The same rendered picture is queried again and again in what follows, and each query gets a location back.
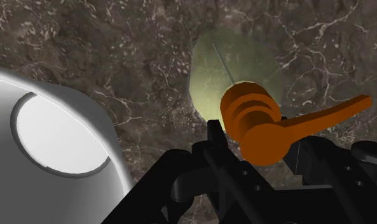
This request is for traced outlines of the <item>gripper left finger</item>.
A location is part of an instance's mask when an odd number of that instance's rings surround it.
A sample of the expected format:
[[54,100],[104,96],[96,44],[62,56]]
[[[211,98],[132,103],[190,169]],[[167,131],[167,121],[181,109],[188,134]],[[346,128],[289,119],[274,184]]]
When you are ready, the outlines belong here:
[[166,151],[101,224],[177,224],[196,196],[207,195],[219,224],[272,224],[260,205],[272,187],[228,148],[219,120],[191,151]]

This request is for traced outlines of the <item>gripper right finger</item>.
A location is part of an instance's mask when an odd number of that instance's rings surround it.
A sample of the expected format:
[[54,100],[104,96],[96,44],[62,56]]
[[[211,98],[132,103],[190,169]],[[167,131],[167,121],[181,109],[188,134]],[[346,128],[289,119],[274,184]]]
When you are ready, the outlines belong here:
[[349,224],[377,224],[377,142],[357,141],[348,150],[309,136],[292,143],[283,161],[306,186],[329,185]]

